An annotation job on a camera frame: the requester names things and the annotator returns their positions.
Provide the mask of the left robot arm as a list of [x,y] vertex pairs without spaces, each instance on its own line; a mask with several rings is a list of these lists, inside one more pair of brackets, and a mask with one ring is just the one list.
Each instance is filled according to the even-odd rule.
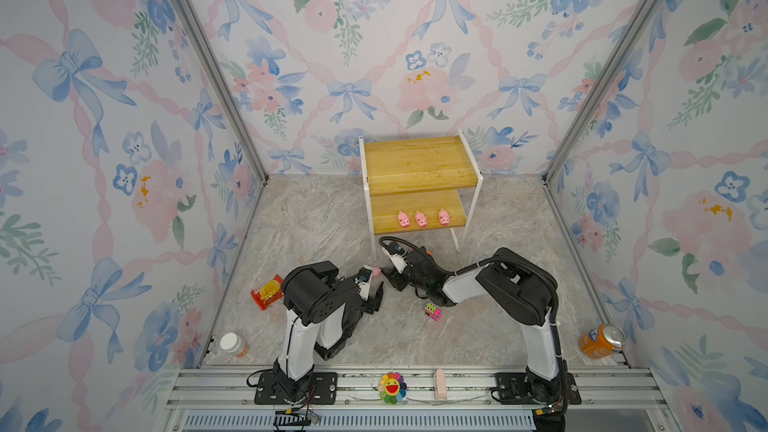
[[381,270],[364,266],[343,277],[330,261],[300,266],[284,279],[287,328],[274,372],[285,388],[309,382],[314,357],[329,360],[340,352],[364,315],[381,307],[383,285],[372,290]]

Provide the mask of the pink truck green top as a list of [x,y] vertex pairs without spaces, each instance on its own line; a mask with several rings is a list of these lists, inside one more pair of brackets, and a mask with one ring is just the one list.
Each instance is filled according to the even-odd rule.
[[438,322],[442,317],[442,311],[435,304],[428,302],[424,307],[425,314],[435,322]]

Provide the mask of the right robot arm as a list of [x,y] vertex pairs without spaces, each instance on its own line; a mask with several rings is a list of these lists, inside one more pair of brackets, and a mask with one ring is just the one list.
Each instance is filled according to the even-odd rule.
[[408,286],[438,307],[452,307],[488,296],[521,326],[527,365],[520,378],[495,376],[493,400],[504,405],[565,406],[569,400],[567,364],[557,330],[557,282],[528,259],[501,247],[489,258],[457,271],[440,267],[423,247],[382,237],[380,247],[392,266],[383,271],[401,291]]

